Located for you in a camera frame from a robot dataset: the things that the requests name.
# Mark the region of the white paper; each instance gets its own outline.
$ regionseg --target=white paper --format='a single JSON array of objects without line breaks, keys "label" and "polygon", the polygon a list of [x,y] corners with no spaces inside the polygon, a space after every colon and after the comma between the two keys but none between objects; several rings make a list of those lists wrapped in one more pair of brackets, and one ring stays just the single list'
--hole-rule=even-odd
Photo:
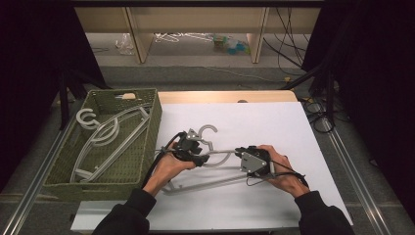
[{"label": "white paper", "polygon": [[[305,174],[311,190],[318,190],[328,206],[341,209],[351,223],[339,191],[324,161],[316,139],[300,103],[238,103],[162,105],[161,127],[157,148],[180,131],[198,131],[205,124],[203,137],[212,141],[214,150],[232,150],[250,145],[270,144],[287,155],[297,172]],[[208,151],[208,145],[201,145]],[[222,156],[211,156],[209,163]],[[226,164],[185,170],[172,180],[175,187],[188,187],[213,180],[244,175],[239,171],[240,159],[232,155]],[[247,186],[246,179],[228,185],[207,187],[197,191],[165,195],[159,192],[158,202],[150,212],[152,231],[238,231],[276,230],[297,227],[300,212],[291,195],[267,182]],[[84,202],[72,230],[93,230],[115,202],[106,202],[106,212],[86,217],[97,202]]]}]

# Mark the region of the green basket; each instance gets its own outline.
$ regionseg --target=green basket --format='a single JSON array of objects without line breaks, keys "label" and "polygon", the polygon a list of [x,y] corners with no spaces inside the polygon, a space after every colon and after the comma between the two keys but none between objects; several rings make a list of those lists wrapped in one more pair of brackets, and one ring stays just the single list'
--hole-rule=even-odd
[{"label": "green basket", "polygon": [[[125,93],[134,93],[136,99],[119,99]],[[94,182],[69,182],[79,152],[95,131],[81,127],[76,119],[72,121],[44,188],[62,201],[126,200],[132,189],[142,185],[154,160],[162,112],[158,92],[156,89],[91,90],[81,108],[92,109],[94,119],[103,123],[119,112],[142,104],[151,104],[146,130]],[[140,121],[140,116],[123,121],[116,139],[106,146],[92,148],[80,168],[94,172]]]}]

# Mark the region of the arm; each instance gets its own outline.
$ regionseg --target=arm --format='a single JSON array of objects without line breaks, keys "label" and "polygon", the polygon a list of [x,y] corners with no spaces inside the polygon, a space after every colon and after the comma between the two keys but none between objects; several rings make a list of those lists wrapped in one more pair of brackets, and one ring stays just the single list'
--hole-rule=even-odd
[{"label": "arm", "polygon": [[144,188],[134,189],[124,205],[114,206],[93,234],[147,234],[150,223],[146,217],[156,204],[160,189],[184,169],[194,167],[193,162],[181,162],[172,154],[164,155]]},{"label": "arm", "polygon": [[[280,155],[272,146],[261,145],[258,149],[268,151],[272,161],[278,163],[274,163],[276,172],[289,171],[280,165],[292,168],[287,156]],[[336,207],[327,207],[318,191],[310,192],[295,176],[281,175],[269,179],[268,182],[295,198],[301,212],[299,222],[301,235],[354,234],[341,210]]]}]

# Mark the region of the person's right hand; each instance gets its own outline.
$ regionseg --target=person's right hand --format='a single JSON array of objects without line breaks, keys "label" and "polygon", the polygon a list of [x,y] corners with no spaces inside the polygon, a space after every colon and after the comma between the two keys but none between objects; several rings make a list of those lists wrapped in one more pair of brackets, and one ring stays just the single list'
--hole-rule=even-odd
[{"label": "person's right hand", "polygon": [[[274,147],[272,145],[260,145],[256,146],[258,149],[266,150],[269,153],[269,156],[271,157],[271,160],[273,162],[276,162],[280,165],[284,165],[288,168],[292,168],[290,161],[288,160],[287,156],[280,155],[275,151]],[[281,173],[281,172],[290,172],[289,169],[280,166],[278,164],[274,164],[275,172]],[[280,175],[272,179],[268,179],[268,182],[270,182],[272,185],[274,185],[276,188],[279,188],[291,195],[293,195],[294,198],[297,198],[305,193],[308,193],[310,190],[303,185],[298,178],[296,178],[294,175]]]}]

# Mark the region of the hand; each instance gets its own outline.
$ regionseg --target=hand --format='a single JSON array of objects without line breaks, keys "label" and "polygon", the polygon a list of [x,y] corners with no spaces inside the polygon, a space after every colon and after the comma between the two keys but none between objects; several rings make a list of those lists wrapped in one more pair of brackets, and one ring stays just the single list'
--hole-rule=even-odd
[{"label": "hand", "polygon": [[[257,148],[266,150],[269,153],[269,156],[271,157],[271,160],[273,162],[284,165],[288,168],[292,168],[287,156],[282,156],[279,153],[277,153],[277,151],[275,151],[274,147],[272,147],[271,145],[260,145],[257,146]],[[289,169],[278,164],[274,164],[276,173],[290,172]],[[293,197],[295,198],[310,191],[294,175],[277,176],[276,178],[268,179],[268,182],[271,183],[274,187],[279,188],[293,195]]]},{"label": "hand", "polygon": [[152,177],[143,190],[155,197],[170,179],[177,176],[181,171],[194,167],[196,166],[193,162],[182,162],[174,158],[173,154],[167,153],[157,164]]}]

